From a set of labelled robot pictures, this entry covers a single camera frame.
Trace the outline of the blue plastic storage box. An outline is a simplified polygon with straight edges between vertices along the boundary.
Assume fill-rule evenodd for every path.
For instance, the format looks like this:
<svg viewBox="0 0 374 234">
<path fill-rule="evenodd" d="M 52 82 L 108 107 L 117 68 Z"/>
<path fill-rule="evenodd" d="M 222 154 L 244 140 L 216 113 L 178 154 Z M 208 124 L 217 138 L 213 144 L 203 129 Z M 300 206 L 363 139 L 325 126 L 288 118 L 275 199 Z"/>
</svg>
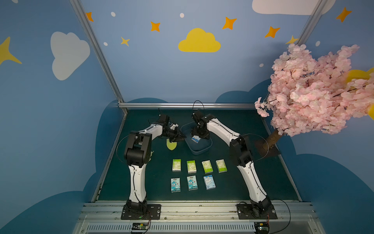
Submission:
<svg viewBox="0 0 374 234">
<path fill-rule="evenodd" d="M 204 139 L 197 135 L 193 135 L 192 130 L 196 126 L 196 123 L 190 122 L 183 125 L 180 131 L 186 136 L 185 142 L 187 143 L 192 154 L 200 155 L 207 152 L 212 147 L 213 142 L 212 139 Z"/>
</svg>

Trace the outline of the green pocket tissue pack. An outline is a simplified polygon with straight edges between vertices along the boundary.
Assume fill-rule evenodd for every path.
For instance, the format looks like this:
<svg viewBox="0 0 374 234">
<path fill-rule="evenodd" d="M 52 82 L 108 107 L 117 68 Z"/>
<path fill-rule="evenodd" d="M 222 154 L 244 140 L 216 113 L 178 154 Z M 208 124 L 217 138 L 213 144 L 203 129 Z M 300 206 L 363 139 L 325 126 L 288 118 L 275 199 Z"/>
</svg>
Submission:
<svg viewBox="0 0 374 234">
<path fill-rule="evenodd" d="M 173 159 L 172 160 L 172 171 L 173 172 L 181 172 L 181 159 Z"/>
<path fill-rule="evenodd" d="M 194 160 L 187 161 L 188 174 L 193 174 L 197 172 L 196 162 Z"/>
<path fill-rule="evenodd" d="M 225 173 L 228 171 L 224 160 L 216 160 L 216 166 L 219 173 Z"/>
<path fill-rule="evenodd" d="M 202 162 L 202 166 L 203 166 L 203 169 L 204 169 L 204 173 L 205 173 L 205 174 L 209 174 L 209 173 L 212 173 L 212 172 L 213 172 L 213 168 L 212 168 L 212 165 L 211 165 L 211 161 L 210 161 L 210 160 L 203 161 L 203 162 Z"/>
</svg>

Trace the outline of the blue pocket tissue pack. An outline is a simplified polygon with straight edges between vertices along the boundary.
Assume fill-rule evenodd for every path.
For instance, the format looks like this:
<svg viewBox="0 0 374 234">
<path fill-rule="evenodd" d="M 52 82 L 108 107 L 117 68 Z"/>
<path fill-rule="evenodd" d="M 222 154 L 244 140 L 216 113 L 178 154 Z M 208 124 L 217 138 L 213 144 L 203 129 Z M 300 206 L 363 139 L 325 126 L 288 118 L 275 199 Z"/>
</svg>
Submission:
<svg viewBox="0 0 374 234">
<path fill-rule="evenodd" d="M 181 191 L 180 178 L 171 178 L 170 179 L 170 191 L 172 193 Z"/>
<path fill-rule="evenodd" d="M 193 137 L 191 138 L 191 140 L 192 140 L 193 142 L 195 142 L 195 143 L 199 143 L 199 141 L 201 140 L 201 138 L 200 138 L 199 136 L 193 136 Z"/>
<path fill-rule="evenodd" d="M 198 189 L 198 184 L 197 184 L 197 180 L 196 180 L 196 176 L 195 175 L 188 176 L 187 177 L 187 181 L 188 181 L 188 190 L 189 191 L 197 190 Z"/>
<path fill-rule="evenodd" d="M 213 175 L 206 175 L 206 176 L 203 177 L 203 179 L 204 179 L 204 183 L 205 183 L 205 186 L 206 186 L 207 190 L 211 190 L 211 189 L 216 188 L 216 184 L 215 184 Z"/>
</svg>

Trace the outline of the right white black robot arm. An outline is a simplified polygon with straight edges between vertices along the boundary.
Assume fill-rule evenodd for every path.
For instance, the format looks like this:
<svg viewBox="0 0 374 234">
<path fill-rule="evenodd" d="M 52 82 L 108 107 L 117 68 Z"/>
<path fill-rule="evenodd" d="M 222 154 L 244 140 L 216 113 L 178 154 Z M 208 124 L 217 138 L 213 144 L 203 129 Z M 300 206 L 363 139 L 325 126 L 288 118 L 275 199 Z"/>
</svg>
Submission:
<svg viewBox="0 0 374 234">
<path fill-rule="evenodd" d="M 229 146 L 229 158 L 239 169 L 247 186 L 252 215 L 260 218 L 271 212 L 271 200 L 262 187 L 255 170 L 249 135 L 242 135 L 231 130 L 212 114 L 204 115 L 197 110 L 192 113 L 191 117 L 196 123 L 191 131 L 193 136 L 209 139 L 210 133 L 214 133 Z"/>
</svg>

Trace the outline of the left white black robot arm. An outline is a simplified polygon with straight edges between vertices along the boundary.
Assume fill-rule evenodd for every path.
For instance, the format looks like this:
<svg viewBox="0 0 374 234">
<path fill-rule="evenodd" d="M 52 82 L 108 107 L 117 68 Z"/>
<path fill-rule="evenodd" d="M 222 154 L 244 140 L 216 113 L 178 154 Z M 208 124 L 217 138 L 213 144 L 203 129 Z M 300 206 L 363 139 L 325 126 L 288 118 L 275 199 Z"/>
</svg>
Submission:
<svg viewBox="0 0 374 234">
<path fill-rule="evenodd" d="M 159 119 L 149 127 L 130 132 L 124 150 L 124 159 L 131 176 L 131 192 L 125 208 L 130 211 L 147 211 L 145 172 L 151 159 L 152 141 L 157 137 L 165 137 L 170 143 L 177 143 L 183 141 L 185 135 L 180 132 L 178 124 L 172 123 L 165 114 L 160 114 Z"/>
</svg>

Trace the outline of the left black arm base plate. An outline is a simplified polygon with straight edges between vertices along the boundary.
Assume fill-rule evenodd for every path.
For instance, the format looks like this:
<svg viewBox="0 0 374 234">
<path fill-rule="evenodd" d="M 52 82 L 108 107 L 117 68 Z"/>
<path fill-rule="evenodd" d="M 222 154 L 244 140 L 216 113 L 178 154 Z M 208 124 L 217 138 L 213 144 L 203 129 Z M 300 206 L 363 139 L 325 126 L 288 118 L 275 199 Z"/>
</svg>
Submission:
<svg viewBox="0 0 374 234">
<path fill-rule="evenodd" d="M 140 204 L 130 202 L 124 205 L 121 220 L 159 220 L 161 215 L 161 204 Z"/>
</svg>

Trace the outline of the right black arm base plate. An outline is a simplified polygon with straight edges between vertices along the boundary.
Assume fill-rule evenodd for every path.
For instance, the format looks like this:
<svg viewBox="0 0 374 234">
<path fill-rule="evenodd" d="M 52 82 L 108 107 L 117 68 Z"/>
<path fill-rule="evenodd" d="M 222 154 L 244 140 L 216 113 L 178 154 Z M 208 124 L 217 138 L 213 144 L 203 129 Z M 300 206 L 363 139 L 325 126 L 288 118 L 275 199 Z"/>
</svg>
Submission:
<svg viewBox="0 0 374 234">
<path fill-rule="evenodd" d="M 259 208 L 254 207 L 252 204 L 239 203 L 236 205 L 237 214 L 240 220 L 250 219 L 278 219 L 275 208 L 271 205 L 267 210 L 260 211 Z"/>
</svg>

